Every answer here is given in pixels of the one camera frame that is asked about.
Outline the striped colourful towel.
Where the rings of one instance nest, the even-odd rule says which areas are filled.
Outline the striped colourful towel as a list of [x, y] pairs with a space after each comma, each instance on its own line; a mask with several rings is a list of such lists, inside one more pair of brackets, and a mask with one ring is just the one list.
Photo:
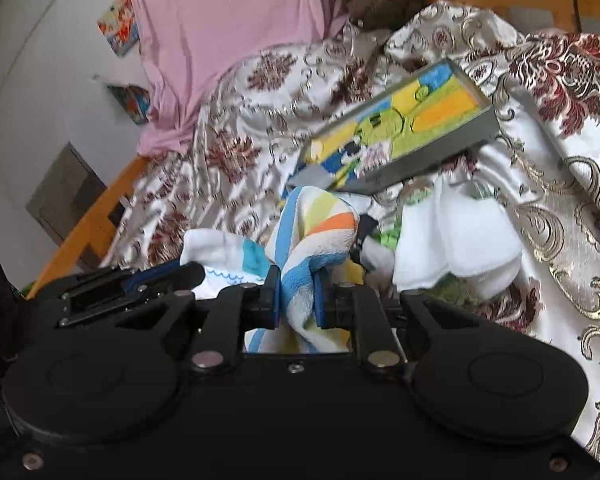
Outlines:
[[184, 235], [180, 264], [195, 262], [211, 273], [195, 289], [211, 299], [222, 284], [264, 282], [272, 266], [280, 270], [280, 320], [273, 330], [245, 333], [250, 353], [339, 353], [349, 350], [350, 335], [318, 323], [314, 275], [340, 269], [349, 257], [359, 217], [341, 198], [315, 186], [296, 188], [287, 198], [265, 246], [213, 229]]

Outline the white cloth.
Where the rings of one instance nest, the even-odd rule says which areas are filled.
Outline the white cloth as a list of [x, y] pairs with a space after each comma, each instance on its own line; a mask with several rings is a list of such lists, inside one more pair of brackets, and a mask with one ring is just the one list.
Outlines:
[[472, 197], [440, 178], [428, 196], [403, 206], [392, 283], [399, 292], [430, 289], [452, 275], [486, 300], [513, 284], [521, 257], [521, 240], [495, 198]]

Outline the metal tray with frog picture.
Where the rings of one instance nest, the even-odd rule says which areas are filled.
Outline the metal tray with frog picture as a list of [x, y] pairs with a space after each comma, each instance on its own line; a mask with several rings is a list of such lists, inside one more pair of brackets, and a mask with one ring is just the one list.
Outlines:
[[491, 101], [445, 58], [324, 128], [303, 148], [286, 189], [375, 194], [492, 141], [496, 130]]

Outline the colourful kite poster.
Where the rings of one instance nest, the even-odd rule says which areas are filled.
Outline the colourful kite poster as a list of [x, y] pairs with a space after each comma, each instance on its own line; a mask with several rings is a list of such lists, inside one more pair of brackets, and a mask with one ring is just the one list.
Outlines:
[[106, 87], [135, 125], [147, 124], [150, 108], [150, 92], [147, 89], [137, 84], [121, 84], [100, 75], [94, 75], [91, 79]]

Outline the pink hanging sheet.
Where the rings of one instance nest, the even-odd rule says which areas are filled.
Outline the pink hanging sheet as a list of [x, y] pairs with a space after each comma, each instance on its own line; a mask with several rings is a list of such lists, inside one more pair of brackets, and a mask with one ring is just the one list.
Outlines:
[[342, 0], [132, 0], [150, 84], [142, 156], [184, 153], [203, 97], [231, 66], [279, 44], [313, 44], [347, 21]]

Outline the floral satin bedspread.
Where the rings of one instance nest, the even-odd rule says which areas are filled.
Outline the floral satin bedspread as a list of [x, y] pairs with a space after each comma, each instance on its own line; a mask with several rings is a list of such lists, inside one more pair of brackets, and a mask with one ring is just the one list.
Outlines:
[[600, 36], [438, 1], [395, 32], [268, 40], [207, 81], [106, 264], [199, 258], [199, 295], [276, 263], [354, 266], [554, 344], [600, 461]]

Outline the cartoon girl poster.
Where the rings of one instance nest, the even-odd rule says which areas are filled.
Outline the cartoon girl poster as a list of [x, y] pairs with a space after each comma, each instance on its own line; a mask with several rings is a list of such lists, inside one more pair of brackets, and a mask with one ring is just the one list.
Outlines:
[[112, 51], [124, 56], [139, 40], [132, 0], [115, 0], [97, 21], [98, 28]]

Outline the dark wall panel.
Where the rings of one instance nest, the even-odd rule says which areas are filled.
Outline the dark wall panel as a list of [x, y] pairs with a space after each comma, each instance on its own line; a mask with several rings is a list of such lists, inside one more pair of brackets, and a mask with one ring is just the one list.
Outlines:
[[98, 174], [68, 143], [30, 196], [26, 210], [61, 245], [104, 191]]

